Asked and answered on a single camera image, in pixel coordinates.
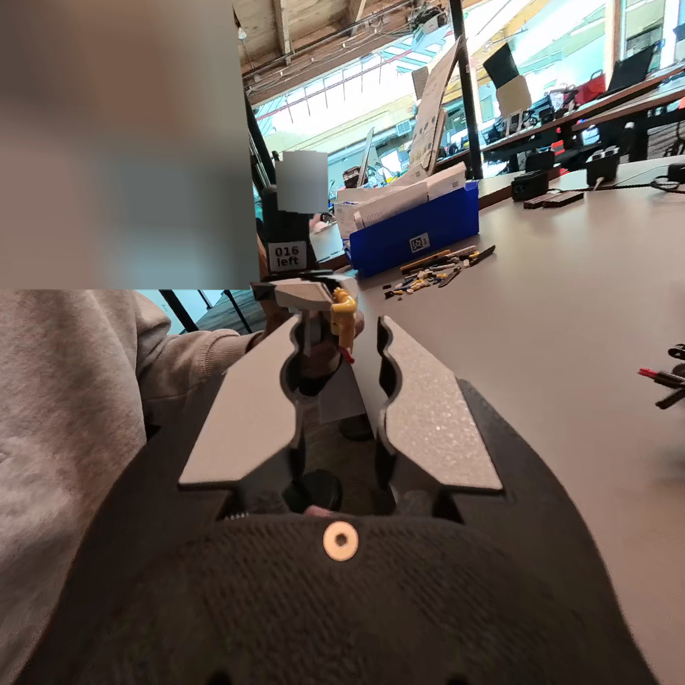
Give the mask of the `partly built lego vehicle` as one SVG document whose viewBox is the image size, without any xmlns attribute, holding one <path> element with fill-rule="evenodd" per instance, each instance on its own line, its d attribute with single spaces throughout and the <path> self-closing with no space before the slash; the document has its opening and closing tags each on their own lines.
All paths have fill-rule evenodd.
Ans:
<svg viewBox="0 0 685 685">
<path fill-rule="evenodd" d="M 684 344 L 680 343 L 669 348 L 669 357 L 678 361 L 670 371 L 656 371 L 646 367 L 638 370 L 638 375 L 650 379 L 655 384 L 669 389 L 670 393 L 657 401 L 655 406 L 660 410 L 669 408 L 684 401 Z"/>
</svg>

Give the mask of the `long wooden desk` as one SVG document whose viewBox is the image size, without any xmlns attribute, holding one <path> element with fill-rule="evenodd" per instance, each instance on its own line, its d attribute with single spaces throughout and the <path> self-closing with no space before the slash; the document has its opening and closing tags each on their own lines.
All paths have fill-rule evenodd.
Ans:
<svg viewBox="0 0 685 685">
<path fill-rule="evenodd" d="M 596 98 L 546 124 L 525 128 L 497 142 L 490 143 L 481 150 L 483 160 L 509 158 L 515 154 L 512 150 L 516 146 L 524 146 L 531 138 L 540 137 L 548 132 L 556 134 L 560 130 L 563 135 L 568 136 L 573 130 L 573 126 L 586 122 L 593 116 L 602 115 L 614 107 L 626 103 L 630 104 L 639 97 L 656 90 L 664 81 L 679 77 L 683 72 L 684 61 L 681 60 L 675 65 L 650 74 L 644 81 L 636 85 Z"/>
</svg>

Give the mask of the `red bag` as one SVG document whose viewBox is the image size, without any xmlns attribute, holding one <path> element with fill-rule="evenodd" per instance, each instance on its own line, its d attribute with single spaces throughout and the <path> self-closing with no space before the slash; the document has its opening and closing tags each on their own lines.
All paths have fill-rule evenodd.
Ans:
<svg viewBox="0 0 685 685">
<path fill-rule="evenodd" d="M 600 95 L 603 95 L 607 90 L 605 74 L 603 71 L 598 71 L 592 74 L 591 78 L 578 86 L 576 89 L 574 102 L 576 107 L 583 106 Z"/>
</svg>

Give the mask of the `printed cardboard sheet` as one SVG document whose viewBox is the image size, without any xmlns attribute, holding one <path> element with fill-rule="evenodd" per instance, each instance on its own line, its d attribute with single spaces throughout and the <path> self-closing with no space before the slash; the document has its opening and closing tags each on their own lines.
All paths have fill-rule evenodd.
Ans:
<svg viewBox="0 0 685 685">
<path fill-rule="evenodd" d="M 458 36 L 455 44 L 429 72 L 416 114 L 409 166 L 420 166 L 429 176 L 432 175 L 438 158 L 437 149 L 445 126 L 446 115 L 442 110 L 442 99 L 462 43 L 461 36 Z"/>
</svg>

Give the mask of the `yellow lego block with red pin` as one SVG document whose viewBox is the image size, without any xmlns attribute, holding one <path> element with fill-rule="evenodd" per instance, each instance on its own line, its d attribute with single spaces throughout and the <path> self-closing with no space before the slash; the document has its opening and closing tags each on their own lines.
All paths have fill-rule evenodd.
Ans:
<svg viewBox="0 0 685 685">
<path fill-rule="evenodd" d="M 346 289 L 335 288 L 330 308 L 330 330 L 338 338 L 340 353 L 349 364 L 354 364 L 356 313 L 357 300 Z"/>
</svg>

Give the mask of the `pile of lego pieces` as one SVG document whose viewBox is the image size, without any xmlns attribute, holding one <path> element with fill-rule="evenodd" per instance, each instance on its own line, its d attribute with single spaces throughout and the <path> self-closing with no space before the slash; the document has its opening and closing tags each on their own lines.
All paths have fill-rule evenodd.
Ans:
<svg viewBox="0 0 685 685">
<path fill-rule="evenodd" d="M 401 267 L 402 279 L 383 286 L 384 298 L 402 300 L 426 288 L 443 288 L 466 269 L 483 262 L 495 253 L 496 245 L 485 249 L 470 246 L 457 251 L 442 251 Z"/>
</svg>

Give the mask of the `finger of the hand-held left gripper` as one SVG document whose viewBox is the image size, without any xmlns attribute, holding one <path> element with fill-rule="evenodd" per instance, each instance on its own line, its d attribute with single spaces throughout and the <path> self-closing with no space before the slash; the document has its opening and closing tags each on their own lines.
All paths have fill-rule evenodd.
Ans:
<svg viewBox="0 0 685 685">
<path fill-rule="evenodd" d="M 295 311 L 330 313 L 336 279 L 279 279 L 252 282 L 254 299 L 272 302 L 279 308 Z"/>
<path fill-rule="evenodd" d="M 306 280 L 322 283 L 330 293 L 342 288 L 349 294 L 356 294 L 356 278 L 346 273 L 332 270 L 310 270 L 306 273 Z"/>
</svg>

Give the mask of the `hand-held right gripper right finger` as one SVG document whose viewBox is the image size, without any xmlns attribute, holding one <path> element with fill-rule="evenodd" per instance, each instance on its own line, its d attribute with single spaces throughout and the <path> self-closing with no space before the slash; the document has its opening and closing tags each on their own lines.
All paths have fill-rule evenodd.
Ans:
<svg viewBox="0 0 685 685">
<path fill-rule="evenodd" d="M 503 492 L 455 373 L 387 315 L 377 323 L 376 474 L 392 492 Z"/>
</svg>

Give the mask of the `black metal pole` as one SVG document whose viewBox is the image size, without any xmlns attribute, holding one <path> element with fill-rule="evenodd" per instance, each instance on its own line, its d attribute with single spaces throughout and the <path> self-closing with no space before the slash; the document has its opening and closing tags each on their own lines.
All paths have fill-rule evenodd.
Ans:
<svg viewBox="0 0 685 685">
<path fill-rule="evenodd" d="M 470 166 L 476 180 L 483 178 L 480 138 L 475 111 L 475 93 L 469 68 L 465 18 L 461 1 L 450 1 L 453 34 L 457 44 L 457 63 L 462 89 L 462 102 L 465 111 Z"/>
</svg>

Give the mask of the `grey desk mat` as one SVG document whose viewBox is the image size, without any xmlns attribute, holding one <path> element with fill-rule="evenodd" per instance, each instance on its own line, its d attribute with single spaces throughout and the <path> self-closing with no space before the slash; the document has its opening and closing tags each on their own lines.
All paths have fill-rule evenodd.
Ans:
<svg viewBox="0 0 685 685">
<path fill-rule="evenodd" d="M 619 187 L 647 186 L 657 177 L 667 176 L 670 165 L 684 165 L 684 156 L 626 162 L 617 168 L 615 185 Z"/>
</svg>

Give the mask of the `person's grey sweatshirt torso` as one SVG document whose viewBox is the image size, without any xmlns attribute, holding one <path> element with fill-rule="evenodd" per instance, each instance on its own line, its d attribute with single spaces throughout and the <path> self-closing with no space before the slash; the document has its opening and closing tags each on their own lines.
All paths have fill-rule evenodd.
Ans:
<svg viewBox="0 0 685 685">
<path fill-rule="evenodd" d="M 189 335 L 134 293 L 1 291 L 1 683 L 55 611 L 102 499 L 184 395 Z"/>
</svg>

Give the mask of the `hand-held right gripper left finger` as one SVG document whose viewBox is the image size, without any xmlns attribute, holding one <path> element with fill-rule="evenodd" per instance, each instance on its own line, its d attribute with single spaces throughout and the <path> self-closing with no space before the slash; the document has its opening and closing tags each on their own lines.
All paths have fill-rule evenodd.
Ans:
<svg viewBox="0 0 685 685">
<path fill-rule="evenodd" d="M 227 370 L 179 476 L 181 491 L 283 491 L 303 475 L 302 415 L 289 371 L 300 322 L 290 317 Z"/>
</svg>

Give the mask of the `black and white panel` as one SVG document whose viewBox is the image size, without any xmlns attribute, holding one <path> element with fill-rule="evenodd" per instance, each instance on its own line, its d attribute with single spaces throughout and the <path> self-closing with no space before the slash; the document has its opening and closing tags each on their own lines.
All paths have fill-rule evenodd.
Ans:
<svg viewBox="0 0 685 685">
<path fill-rule="evenodd" d="M 525 112 L 532 105 L 532 96 L 526 78 L 518 72 L 508 42 L 484 62 L 484 69 L 495 87 L 500 114 L 506 118 Z"/>
</svg>

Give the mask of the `person's left hand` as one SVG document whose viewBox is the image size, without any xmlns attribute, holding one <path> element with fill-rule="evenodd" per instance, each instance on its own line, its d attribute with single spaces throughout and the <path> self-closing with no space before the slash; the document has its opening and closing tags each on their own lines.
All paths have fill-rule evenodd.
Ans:
<svg viewBox="0 0 685 685">
<path fill-rule="evenodd" d="M 286 308 L 281 308 L 274 301 L 260 303 L 266 318 L 265 329 L 252 340 L 255 347 L 270 334 L 283 325 L 292 314 Z M 299 374 L 300 378 L 318 380 L 332 375 L 340 364 L 340 350 L 338 343 L 328 335 L 321 337 L 321 341 L 310 348 L 310 354 L 300 354 Z"/>
</svg>

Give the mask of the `white cardboard box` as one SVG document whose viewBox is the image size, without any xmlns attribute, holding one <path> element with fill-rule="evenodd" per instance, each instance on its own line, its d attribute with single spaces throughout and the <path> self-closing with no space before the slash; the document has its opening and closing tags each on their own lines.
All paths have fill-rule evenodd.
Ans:
<svg viewBox="0 0 685 685">
<path fill-rule="evenodd" d="M 463 189 L 466 181 L 467 167 L 464 162 L 458 162 L 452 167 L 434 173 L 425 180 L 427 201 L 434 201 Z"/>
</svg>

